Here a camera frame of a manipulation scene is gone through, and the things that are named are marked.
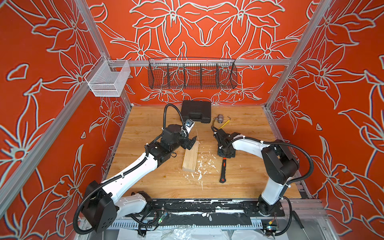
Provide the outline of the white mesh basket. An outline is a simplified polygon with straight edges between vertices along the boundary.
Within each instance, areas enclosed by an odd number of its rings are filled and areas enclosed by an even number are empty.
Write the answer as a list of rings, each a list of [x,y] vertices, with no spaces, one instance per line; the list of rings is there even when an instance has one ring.
[[[123,60],[115,66],[115,61],[101,55],[85,76],[85,81],[96,97],[120,97],[130,75],[128,61]]]

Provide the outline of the claw hammer red black handle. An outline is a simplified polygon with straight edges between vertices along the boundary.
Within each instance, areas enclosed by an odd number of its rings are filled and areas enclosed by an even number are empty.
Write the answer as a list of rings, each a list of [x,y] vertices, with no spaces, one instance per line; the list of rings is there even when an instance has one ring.
[[[223,158],[222,160],[222,167],[221,167],[221,176],[219,182],[224,184],[226,180],[226,167],[227,167],[227,159]]]

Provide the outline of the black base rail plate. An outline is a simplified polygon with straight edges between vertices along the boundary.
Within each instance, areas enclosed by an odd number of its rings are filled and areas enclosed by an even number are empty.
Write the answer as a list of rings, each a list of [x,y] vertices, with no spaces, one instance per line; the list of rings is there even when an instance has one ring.
[[[264,216],[254,199],[154,199],[145,209],[135,214],[143,223],[155,223],[159,230],[172,228],[218,228],[222,230],[258,230],[278,225],[284,219],[282,204]]]

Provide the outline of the aluminium frame post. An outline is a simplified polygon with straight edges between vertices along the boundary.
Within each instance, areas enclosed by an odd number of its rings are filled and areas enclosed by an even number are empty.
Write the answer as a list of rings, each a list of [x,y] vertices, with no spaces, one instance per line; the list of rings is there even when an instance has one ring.
[[[278,93],[283,88],[285,81],[288,79],[290,73],[295,68],[299,58],[301,57],[302,53],[305,50],[306,45],[308,44],[310,38],[315,33],[317,26],[320,24],[320,21],[323,18],[326,10],[329,8],[331,2],[332,1],[330,0],[320,1],[319,5],[317,6],[312,18],[308,22],[308,25],[292,54],[290,63],[285,67],[282,75],[280,76],[279,80],[275,84],[274,89],[265,104],[265,108],[267,110],[269,111],[271,110],[271,107],[274,101],[277,99]]]
[[[93,38],[93,41],[94,41],[94,43],[98,49],[98,52],[100,53],[100,56],[104,55],[107,58],[107,60],[112,60],[111,56],[107,50],[107,47],[104,43],[104,40],[102,39],[102,36],[98,30],[98,27],[94,21],[94,18],[91,15],[91,11],[88,7],[87,2],[86,1],[76,1],[76,4],[77,4],[77,7],[79,9],[81,16],[83,17],[83,20],[85,21],[86,26],[87,26],[90,34],[91,34],[91,37]],[[123,90],[120,97],[123,99],[125,106],[130,111],[132,109],[132,105],[129,101],[127,93],[125,92],[125,89]]]

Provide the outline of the aluminium frame post left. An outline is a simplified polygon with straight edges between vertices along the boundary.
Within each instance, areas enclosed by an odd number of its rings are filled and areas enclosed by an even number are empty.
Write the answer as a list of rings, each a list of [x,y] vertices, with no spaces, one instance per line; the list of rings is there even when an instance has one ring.
[[[94,43],[98,49],[98,52],[100,53],[100,56],[104,55],[107,58],[107,60],[112,60],[111,56],[107,50],[107,47],[104,43],[104,40],[102,39],[102,36],[98,30],[98,27],[94,21],[94,18],[91,15],[91,11],[88,7],[87,2],[86,1],[76,1],[76,4],[77,4],[77,7],[79,9],[81,16],[83,17],[83,20],[85,21],[86,26],[87,26],[90,34],[91,34],[91,37],[93,38],[93,41],[94,41]],[[129,101],[127,93],[125,92],[125,89],[123,90],[120,97],[123,99],[125,106],[130,111],[132,109],[132,105]]]

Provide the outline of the aluminium back crossbar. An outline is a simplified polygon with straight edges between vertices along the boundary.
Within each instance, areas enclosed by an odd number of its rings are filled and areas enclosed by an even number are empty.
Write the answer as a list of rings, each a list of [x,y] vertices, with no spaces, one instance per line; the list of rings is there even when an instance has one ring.
[[[232,64],[236,66],[288,66],[290,59],[198,59],[198,60],[111,60],[107,61],[110,67],[123,67],[128,63],[130,67],[148,67],[149,64]]]

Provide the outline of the black plastic tool case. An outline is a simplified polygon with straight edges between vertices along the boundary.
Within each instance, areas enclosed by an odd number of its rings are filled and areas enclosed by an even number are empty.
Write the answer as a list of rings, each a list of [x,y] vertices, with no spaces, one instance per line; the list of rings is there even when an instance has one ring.
[[[182,118],[184,121],[190,119],[194,122],[209,124],[212,119],[212,106],[207,101],[183,101]]]

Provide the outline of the yellow hex key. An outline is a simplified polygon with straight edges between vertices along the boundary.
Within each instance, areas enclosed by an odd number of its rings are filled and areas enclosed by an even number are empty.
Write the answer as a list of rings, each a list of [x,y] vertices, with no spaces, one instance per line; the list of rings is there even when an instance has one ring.
[[[220,127],[219,127],[219,130],[224,128],[229,122],[231,121],[231,118],[228,117],[227,121],[225,123],[223,123]]]

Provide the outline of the aluminium frame post right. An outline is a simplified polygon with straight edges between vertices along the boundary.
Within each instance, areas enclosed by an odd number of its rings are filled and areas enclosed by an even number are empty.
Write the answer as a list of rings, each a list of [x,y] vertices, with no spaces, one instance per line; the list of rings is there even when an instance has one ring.
[[[271,107],[274,101],[277,99],[278,93],[283,88],[285,81],[288,79],[290,73],[295,68],[299,58],[301,57],[302,53],[305,50],[306,45],[308,44],[310,38],[315,33],[317,26],[320,24],[320,21],[323,18],[326,10],[329,8],[331,2],[332,1],[330,0],[320,1],[319,5],[317,6],[312,18],[308,22],[308,25],[292,54],[290,63],[285,67],[282,75],[280,76],[279,80],[275,84],[274,89],[265,104],[265,108],[267,110],[269,111],[271,110]]]

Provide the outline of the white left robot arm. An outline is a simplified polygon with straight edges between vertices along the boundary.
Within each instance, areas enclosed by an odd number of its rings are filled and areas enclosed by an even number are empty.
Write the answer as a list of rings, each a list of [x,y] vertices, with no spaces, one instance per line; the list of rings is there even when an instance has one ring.
[[[197,139],[189,138],[194,125],[192,120],[187,120],[183,125],[172,124],[163,128],[163,132],[145,145],[145,151],[131,165],[101,183],[91,182],[74,215],[75,232],[79,235],[101,233],[115,219],[142,212],[151,200],[146,193],[138,192],[125,201],[122,196],[141,178],[169,160],[176,149],[190,150]]]

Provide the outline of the aluminium left side rail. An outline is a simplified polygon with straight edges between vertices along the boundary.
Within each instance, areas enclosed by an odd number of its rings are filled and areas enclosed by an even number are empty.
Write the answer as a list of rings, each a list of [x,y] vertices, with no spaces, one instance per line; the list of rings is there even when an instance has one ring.
[[[21,191],[22,187],[25,185],[26,181],[36,170],[47,151],[50,149],[59,134],[62,132],[63,128],[79,107],[80,103],[88,94],[89,90],[90,89],[87,83],[82,83],[80,85],[66,106],[48,127],[41,139],[27,154],[9,180],[3,185],[1,188],[1,217],[4,216],[16,196]]]

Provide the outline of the black screwdriver right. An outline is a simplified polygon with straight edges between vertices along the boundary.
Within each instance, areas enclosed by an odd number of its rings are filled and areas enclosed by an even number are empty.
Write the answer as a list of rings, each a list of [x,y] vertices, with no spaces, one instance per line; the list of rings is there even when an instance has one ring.
[[[301,230],[302,230],[302,231],[304,232],[304,234],[306,235],[307,239],[310,240],[310,238],[309,238],[309,236],[308,236],[308,234],[307,234],[307,232],[306,232],[306,230],[305,230],[305,227],[304,227],[304,225],[303,225],[303,223],[302,223],[302,221],[301,221],[299,215],[297,214],[297,212],[296,212],[296,211],[293,211],[292,214],[293,214],[293,217],[295,218],[295,220],[297,221],[299,227],[301,228]]]

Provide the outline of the light wooden block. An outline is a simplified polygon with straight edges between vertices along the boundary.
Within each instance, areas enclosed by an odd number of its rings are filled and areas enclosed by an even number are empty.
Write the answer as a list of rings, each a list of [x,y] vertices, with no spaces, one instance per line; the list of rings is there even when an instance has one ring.
[[[190,150],[185,151],[182,170],[194,173],[198,159],[199,141],[196,141]]]

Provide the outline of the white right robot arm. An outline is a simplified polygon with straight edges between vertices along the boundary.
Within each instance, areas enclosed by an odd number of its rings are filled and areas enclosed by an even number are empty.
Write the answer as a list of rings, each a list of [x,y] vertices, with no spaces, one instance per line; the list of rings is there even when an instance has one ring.
[[[263,216],[270,215],[300,166],[289,148],[282,141],[267,143],[239,133],[228,134],[223,129],[214,130],[213,136],[220,157],[234,158],[236,151],[243,151],[263,159],[269,178],[259,196],[258,210]]]

